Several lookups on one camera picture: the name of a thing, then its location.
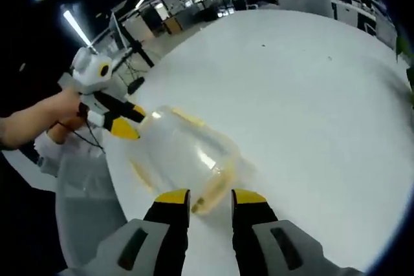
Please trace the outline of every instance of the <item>clear plastic bottle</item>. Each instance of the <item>clear plastic bottle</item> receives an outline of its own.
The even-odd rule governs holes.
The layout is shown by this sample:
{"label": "clear plastic bottle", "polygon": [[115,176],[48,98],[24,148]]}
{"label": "clear plastic bottle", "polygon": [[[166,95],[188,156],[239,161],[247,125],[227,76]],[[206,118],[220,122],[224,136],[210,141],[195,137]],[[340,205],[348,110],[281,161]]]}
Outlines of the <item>clear plastic bottle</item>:
{"label": "clear plastic bottle", "polygon": [[231,139],[178,109],[158,108],[138,131],[130,154],[138,176],[155,195],[190,189],[193,213],[207,214],[254,171]]}

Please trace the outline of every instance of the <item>white cabinet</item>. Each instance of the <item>white cabinet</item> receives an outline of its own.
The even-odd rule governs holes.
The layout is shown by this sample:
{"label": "white cabinet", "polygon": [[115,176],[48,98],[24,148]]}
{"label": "white cabinet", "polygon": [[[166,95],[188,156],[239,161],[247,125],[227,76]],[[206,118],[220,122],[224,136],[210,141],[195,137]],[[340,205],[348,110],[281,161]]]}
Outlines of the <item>white cabinet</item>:
{"label": "white cabinet", "polygon": [[349,8],[341,3],[336,4],[336,12],[338,14],[338,20],[342,23],[358,27],[358,12]]}

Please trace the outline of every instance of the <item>cable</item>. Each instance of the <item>cable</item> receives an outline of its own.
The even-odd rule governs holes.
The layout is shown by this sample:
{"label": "cable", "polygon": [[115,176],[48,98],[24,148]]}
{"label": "cable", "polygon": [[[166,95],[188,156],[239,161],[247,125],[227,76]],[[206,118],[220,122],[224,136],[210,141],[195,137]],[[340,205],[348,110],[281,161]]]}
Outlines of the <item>cable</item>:
{"label": "cable", "polygon": [[131,67],[130,62],[131,62],[131,61],[129,61],[129,60],[127,59],[127,60],[125,61],[125,65],[126,65],[126,67],[128,68],[130,75],[131,75],[131,76],[132,76],[132,78],[135,80],[135,79],[136,79],[136,77],[134,76],[134,72],[136,73],[136,71],[135,71],[135,70]]}
{"label": "cable", "polygon": [[82,139],[84,142],[87,142],[87,143],[89,143],[90,145],[92,145],[92,146],[94,146],[94,147],[98,147],[99,149],[101,149],[101,150],[102,150],[102,152],[103,152],[104,154],[106,154],[106,153],[105,153],[105,151],[104,151],[104,149],[103,149],[103,147],[99,144],[99,142],[98,142],[98,140],[96,139],[95,135],[92,133],[92,129],[91,129],[91,127],[90,127],[90,125],[89,125],[88,121],[86,121],[86,124],[87,124],[88,129],[89,129],[89,132],[91,133],[91,135],[92,135],[93,139],[95,140],[96,144],[95,144],[95,143],[90,142],[88,139],[86,139],[85,137],[83,137],[83,136],[79,135],[77,132],[75,132],[75,131],[74,131],[73,129],[71,129],[69,126],[67,126],[67,125],[65,125],[65,124],[63,124],[63,123],[61,123],[61,122],[59,122],[59,121],[57,121],[54,125],[52,125],[52,127],[53,127],[53,126],[55,126],[56,124],[59,124],[60,126],[63,126],[63,127],[64,127],[64,128],[66,128],[68,131],[70,131],[71,133],[74,133],[77,137],[79,137],[80,139]]}
{"label": "cable", "polygon": [[90,134],[92,135],[94,141],[98,145],[98,148],[101,149],[104,154],[106,154],[105,151],[104,151],[104,149],[103,149],[103,147],[100,145],[100,143],[96,139],[95,135],[92,133],[91,125],[89,124],[88,120],[86,120],[86,126],[88,126],[88,130],[89,130]]}
{"label": "cable", "polygon": [[118,77],[122,80],[122,82],[124,82],[125,86],[128,87],[128,84],[125,82],[125,80],[123,79],[123,77],[121,77],[119,73],[118,73]]}

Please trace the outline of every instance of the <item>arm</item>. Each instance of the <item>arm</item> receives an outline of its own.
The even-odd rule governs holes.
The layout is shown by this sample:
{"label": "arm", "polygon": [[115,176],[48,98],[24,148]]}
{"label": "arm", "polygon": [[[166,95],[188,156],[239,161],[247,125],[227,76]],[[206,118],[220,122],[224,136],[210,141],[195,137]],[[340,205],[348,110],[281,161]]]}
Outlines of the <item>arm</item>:
{"label": "arm", "polygon": [[85,120],[80,117],[74,117],[62,120],[60,123],[49,129],[47,136],[58,145],[63,145],[68,135],[81,128],[85,124]]}
{"label": "arm", "polygon": [[0,119],[0,147],[17,149],[39,136],[59,119],[76,115],[79,103],[79,95],[72,89],[65,89],[34,106]]}

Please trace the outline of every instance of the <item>desk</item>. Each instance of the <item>desk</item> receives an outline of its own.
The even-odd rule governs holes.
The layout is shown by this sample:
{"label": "desk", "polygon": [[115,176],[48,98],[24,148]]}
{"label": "desk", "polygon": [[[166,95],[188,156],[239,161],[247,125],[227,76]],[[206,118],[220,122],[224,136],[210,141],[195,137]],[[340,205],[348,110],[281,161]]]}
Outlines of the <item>desk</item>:
{"label": "desk", "polygon": [[[407,65],[375,37],[321,16],[236,12],[171,51],[135,100],[180,107],[225,133],[257,168],[250,189],[280,219],[318,239],[340,266],[366,270],[403,218],[414,181]],[[113,185],[127,219],[151,196],[106,134]],[[183,275],[238,275],[230,198],[191,217]]]}
{"label": "desk", "polygon": [[331,0],[332,3],[335,3],[337,5],[341,5],[347,8],[350,8],[351,10],[356,11],[357,13],[361,13],[363,15],[365,15],[366,17],[368,17],[369,19],[372,19],[373,21],[375,21],[375,16],[361,8],[358,8],[357,6],[351,5],[349,3],[344,3],[343,1],[339,1],[339,0]]}

